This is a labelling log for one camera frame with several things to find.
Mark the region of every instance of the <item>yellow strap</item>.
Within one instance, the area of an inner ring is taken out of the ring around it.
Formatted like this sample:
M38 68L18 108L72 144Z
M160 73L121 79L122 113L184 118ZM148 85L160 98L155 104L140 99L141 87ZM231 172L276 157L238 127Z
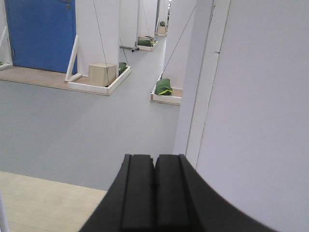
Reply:
M173 90L169 90L169 89L167 89L167 90L164 90L163 92L159 93L158 95L165 94L166 92L171 92L171 93L173 93Z

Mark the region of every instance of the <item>wooden floor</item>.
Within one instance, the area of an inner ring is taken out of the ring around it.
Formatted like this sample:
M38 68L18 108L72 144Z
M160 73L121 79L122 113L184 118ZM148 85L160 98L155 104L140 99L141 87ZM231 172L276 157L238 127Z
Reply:
M10 232L77 232L105 191L0 172Z
M38 69L29 69L22 67L10 67L0 71L0 80L3 81L12 81L35 86L44 86L44 87L59 88L71 91L93 93L89 91L81 91L68 88L68 84L65 83L64 81L65 76L66 76L65 73L51 72ZM81 84L88 84L88 77L81 77L75 82Z

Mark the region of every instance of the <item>white wall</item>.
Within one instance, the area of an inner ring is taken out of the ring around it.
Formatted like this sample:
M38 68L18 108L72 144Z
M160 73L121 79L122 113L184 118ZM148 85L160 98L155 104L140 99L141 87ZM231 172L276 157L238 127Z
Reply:
M159 8L159 22L164 21L165 25L168 21L168 6L169 0L160 0L160 8Z
M140 0L139 36L155 36L156 9L156 0Z
M169 78L171 86L183 88L184 74L187 66L194 13L171 57L178 39L190 17L196 0L173 0L170 7L169 34L166 43L163 78Z
M309 231L309 1L232 0L197 171L281 232Z
M0 37L2 35L3 29L5 26L7 26L5 5L4 5L4 0L0 0ZM2 47L0 49L0 62L3 62L3 63L12 62L11 47L10 47L9 40L4 41L2 44Z
M89 64L104 63L105 60L92 0L75 0L75 4L78 72L88 75ZM95 4L106 61L118 65L120 0L96 0Z
M121 0L120 5L120 45L135 48L138 36L140 1Z
M185 154L188 143L197 85L202 66L206 37L211 17L212 0L197 0L188 63L184 76L174 154Z

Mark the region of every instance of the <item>gray floor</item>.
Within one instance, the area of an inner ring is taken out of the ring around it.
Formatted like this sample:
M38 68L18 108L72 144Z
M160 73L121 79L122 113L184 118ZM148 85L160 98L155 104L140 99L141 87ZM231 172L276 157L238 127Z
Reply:
M165 41L126 50L132 74L109 97L0 81L0 171L107 190L125 153L171 153L179 107L149 101Z

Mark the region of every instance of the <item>wire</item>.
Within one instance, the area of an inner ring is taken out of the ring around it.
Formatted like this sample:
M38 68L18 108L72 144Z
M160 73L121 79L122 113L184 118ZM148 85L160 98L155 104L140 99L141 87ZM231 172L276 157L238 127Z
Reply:
M126 58L126 63L129 64L129 61L127 60L126 52L125 52L125 49L124 49L124 46L123 46L123 44L122 44L121 39L120 39L120 43L121 43L121 47L122 47L122 49L123 49L123 51L124 51L124 55L125 55L125 58Z
M179 37L179 39L178 39L178 41L177 41L175 47L174 47L174 50L173 50L172 54L171 54L170 57L169 57L169 60L168 60L166 66L165 66L165 68L164 68L164 70L163 70L163 72L162 72L162 74L161 74L161 77L163 76L163 73L165 72L165 69L167 68L167 66L168 66L168 64L169 64L170 59L172 58L172 56L173 56L173 54L174 54L174 52L175 52L175 50L176 50L176 48L177 48L177 45L178 45L180 39L182 38L182 35L183 35L183 33L184 33L184 30L186 29L186 27L187 27L187 25L188 25L188 23L189 23L189 21L190 21L192 15L193 15L193 12L194 12L195 8L196 8L196 5L194 6L194 8L193 8L193 10L192 10L192 12L191 12L191 14L190 14L190 17L189 17L187 23L186 23L185 26L184 26L184 29L183 29L183 31L182 31L182 33L181 33L181 35L180 35L180 37Z
M149 27L148 27L148 23L147 23L146 12L145 12L145 7L144 7L144 1L141 0L141 3L142 3L142 5L143 5L143 10L144 10L144 15L145 15L145 21L146 21L146 26L147 26L147 30L148 30L148 36L150 36Z
M96 13L97 24L98 24L98 31L99 31L100 38L101 38L101 45L102 45L102 50L103 50L103 55L104 55L104 60L105 60L105 65L106 65L107 81L108 81L108 85L110 85L110 80L109 80L109 77L108 77L108 66L107 66L106 57L105 57L105 52L104 52L104 46L103 46L103 40L102 40L100 25L99 25L99 23L98 23L98 14L97 14L97 9L96 9L95 0L93 0L93 6L95 7L95 13Z

